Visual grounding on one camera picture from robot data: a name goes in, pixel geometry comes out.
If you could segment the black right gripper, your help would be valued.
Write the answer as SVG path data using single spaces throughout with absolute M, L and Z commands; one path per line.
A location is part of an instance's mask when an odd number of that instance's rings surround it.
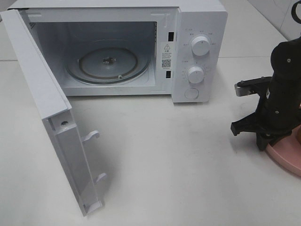
M 260 96 L 255 113 L 232 122 L 234 136 L 240 132 L 256 133 L 256 145 L 264 151 L 273 139 L 281 139 L 301 124 L 300 80 L 255 80 Z

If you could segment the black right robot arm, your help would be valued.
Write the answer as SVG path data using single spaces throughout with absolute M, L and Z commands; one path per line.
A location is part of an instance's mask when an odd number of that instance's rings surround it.
M 256 134 L 256 144 L 263 151 L 267 145 L 291 135 L 301 124 L 301 40 L 279 43 L 270 57 L 273 75 L 235 84 L 238 97 L 259 95 L 254 113 L 231 123 L 233 135 Z

